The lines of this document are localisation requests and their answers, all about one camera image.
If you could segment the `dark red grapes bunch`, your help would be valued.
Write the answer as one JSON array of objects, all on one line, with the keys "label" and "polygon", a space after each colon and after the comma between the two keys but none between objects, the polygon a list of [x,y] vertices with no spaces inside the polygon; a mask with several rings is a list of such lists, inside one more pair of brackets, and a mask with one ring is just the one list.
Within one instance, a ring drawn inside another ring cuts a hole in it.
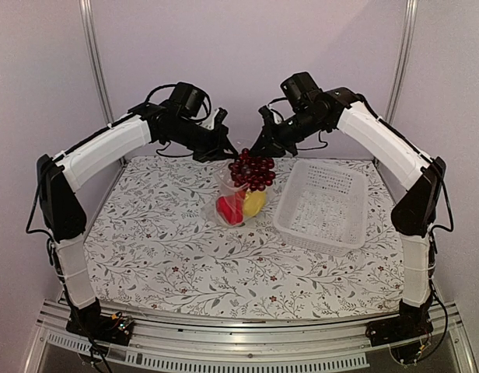
[{"label": "dark red grapes bunch", "polygon": [[235,188],[251,192],[265,191],[274,183],[276,173],[274,160],[268,157],[251,155],[244,148],[239,156],[228,164],[230,178]]}]

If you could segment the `clear zip top bag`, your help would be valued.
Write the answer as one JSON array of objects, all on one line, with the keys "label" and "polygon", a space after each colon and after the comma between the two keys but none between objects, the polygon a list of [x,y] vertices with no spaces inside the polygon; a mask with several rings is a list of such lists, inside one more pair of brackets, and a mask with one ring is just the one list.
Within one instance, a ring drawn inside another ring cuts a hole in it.
[{"label": "clear zip top bag", "polygon": [[255,218],[267,205],[267,190],[251,191],[247,185],[234,186],[228,169],[214,174],[218,191],[202,208],[202,215],[225,227],[238,227]]}]

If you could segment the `red bell pepper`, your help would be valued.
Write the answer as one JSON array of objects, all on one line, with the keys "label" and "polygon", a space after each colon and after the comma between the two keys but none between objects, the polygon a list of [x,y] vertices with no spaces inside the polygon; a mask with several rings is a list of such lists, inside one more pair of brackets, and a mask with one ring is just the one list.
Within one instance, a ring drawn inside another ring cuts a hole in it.
[{"label": "red bell pepper", "polygon": [[239,225],[243,222],[243,193],[221,196],[216,201],[216,211],[227,225]]}]

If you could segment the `yellow lemon back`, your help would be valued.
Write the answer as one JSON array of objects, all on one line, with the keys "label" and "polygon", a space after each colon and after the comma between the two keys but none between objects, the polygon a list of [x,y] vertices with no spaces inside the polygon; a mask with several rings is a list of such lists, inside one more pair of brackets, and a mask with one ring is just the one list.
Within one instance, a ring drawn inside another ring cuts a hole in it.
[{"label": "yellow lemon back", "polygon": [[243,200],[243,216],[255,217],[267,202],[267,191],[247,191]]}]

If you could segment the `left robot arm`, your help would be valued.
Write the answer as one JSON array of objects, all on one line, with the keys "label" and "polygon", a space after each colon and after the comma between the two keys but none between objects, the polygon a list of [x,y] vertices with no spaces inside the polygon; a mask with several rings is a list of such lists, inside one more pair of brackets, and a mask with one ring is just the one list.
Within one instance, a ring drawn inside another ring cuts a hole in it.
[{"label": "left robot arm", "polygon": [[46,227],[42,232],[51,244],[51,262],[72,319],[88,336],[101,336],[107,326],[89,279],[84,256],[87,217],[77,191],[126,154],[155,142],[182,145],[196,162],[235,158],[238,152],[223,123],[226,115],[226,110],[219,108],[199,119],[168,99],[160,104],[143,102],[70,149],[37,160],[34,203],[43,215]]}]

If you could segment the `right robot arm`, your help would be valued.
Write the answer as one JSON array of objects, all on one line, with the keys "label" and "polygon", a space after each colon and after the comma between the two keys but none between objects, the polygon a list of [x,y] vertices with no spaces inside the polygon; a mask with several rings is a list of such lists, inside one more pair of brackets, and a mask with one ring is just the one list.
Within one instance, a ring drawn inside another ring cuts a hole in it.
[{"label": "right robot arm", "polygon": [[395,333],[408,339],[431,330],[428,310],[434,300],[436,206],[443,190],[446,164],[409,142],[376,114],[366,98],[346,88],[319,88],[286,93],[293,116],[277,123],[267,106],[264,122],[251,148],[255,155],[280,158],[296,155],[296,145],[319,131],[338,130],[356,140],[388,168],[405,189],[393,208],[391,221],[400,234],[404,252],[404,290],[398,316],[367,326],[369,336]]}]

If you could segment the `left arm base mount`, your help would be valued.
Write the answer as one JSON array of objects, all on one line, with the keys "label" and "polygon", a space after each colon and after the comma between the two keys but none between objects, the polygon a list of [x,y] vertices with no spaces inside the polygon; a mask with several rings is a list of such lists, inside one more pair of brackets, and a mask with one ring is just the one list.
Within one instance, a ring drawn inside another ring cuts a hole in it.
[{"label": "left arm base mount", "polygon": [[99,312],[81,310],[71,312],[66,330],[95,341],[127,346],[130,343],[134,326],[134,319],[129,315],[122,315],[120,312],[107,316]]}]

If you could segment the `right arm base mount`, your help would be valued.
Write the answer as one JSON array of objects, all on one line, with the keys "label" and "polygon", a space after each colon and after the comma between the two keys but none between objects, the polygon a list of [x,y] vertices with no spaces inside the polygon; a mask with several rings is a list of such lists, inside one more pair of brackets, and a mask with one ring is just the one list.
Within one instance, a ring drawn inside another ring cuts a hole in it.
[{"label": "right arm base mount", "polygon": [[409,315],[369,322],[365,336],[373,347],[388,345],[391,357],[402,365],[416,364],[429,345],[433,325],[427,315],[415,319]]}]

